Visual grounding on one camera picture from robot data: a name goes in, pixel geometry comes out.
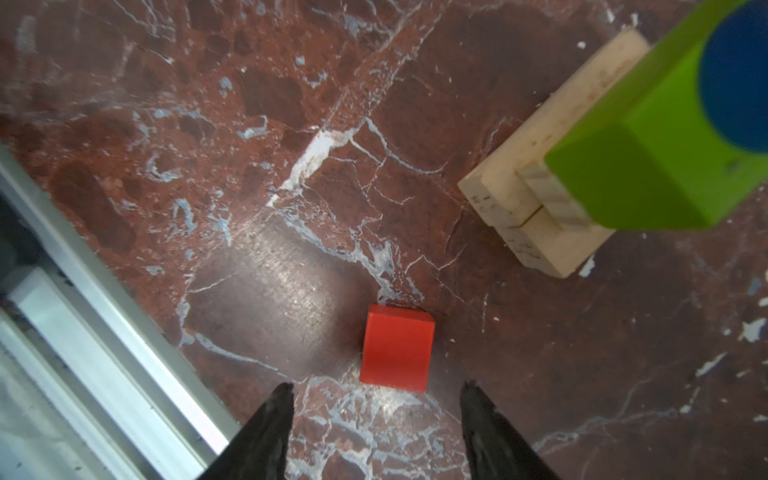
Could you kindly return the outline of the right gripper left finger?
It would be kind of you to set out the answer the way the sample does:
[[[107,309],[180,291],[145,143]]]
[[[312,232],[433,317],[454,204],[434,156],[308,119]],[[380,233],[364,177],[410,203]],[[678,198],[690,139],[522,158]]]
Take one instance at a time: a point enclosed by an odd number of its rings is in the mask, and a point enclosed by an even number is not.
[[[294,385],[281,383],[199,479],[284,479],[293,418]]]

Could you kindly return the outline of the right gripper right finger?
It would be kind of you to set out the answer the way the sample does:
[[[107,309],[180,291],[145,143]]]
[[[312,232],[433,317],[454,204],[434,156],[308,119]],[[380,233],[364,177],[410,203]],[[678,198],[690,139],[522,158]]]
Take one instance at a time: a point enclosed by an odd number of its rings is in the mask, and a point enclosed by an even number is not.
[[[559,479],[476,382],[462,386],[460,409],[472,479]]]

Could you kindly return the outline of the red block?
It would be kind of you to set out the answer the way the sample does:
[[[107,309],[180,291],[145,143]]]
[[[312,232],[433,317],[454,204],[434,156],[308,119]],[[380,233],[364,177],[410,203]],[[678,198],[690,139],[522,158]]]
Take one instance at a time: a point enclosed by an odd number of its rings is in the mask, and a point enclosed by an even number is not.
[[[359,379],[362,383],[424,393],[435,321],[426,312],[371,305]]]

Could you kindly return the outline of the wood block with writing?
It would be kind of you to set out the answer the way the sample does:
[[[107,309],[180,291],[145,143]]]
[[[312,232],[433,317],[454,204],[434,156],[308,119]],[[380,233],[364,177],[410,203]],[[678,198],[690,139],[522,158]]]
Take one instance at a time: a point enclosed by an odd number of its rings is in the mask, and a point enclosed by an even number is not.
[[[615,233],[600,226],[563,229],[545,207],[521,226],[494,229],[523,266],[559,279],[575,272]]]

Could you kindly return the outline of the green block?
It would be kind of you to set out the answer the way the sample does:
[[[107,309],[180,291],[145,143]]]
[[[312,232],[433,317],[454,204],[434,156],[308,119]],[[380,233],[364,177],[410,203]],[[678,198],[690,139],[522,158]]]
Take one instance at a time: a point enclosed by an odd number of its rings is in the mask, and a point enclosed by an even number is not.
[[[715,28],[747,1],[705,1],[546,155],[545,163],[599,226],[706,229],[767,176],[765,154],[714,128],[698,73]]]

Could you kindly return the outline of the blue cylinder block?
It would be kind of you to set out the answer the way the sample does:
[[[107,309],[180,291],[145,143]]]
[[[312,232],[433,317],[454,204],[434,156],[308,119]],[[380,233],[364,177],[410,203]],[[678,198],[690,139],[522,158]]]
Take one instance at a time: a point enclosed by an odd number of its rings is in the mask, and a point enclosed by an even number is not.
[[[703,108],[719,134],[767,152],[767,3],[747,1],[710,35],[698,73]]]

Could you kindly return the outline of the grooved wood block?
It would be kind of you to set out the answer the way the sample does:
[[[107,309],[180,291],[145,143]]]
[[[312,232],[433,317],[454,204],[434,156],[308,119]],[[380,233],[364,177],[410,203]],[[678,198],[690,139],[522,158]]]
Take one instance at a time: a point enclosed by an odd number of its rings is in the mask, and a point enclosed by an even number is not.
[[[563,229],[585,230],[597,226],[543,160],[527,163],[519,175]]]

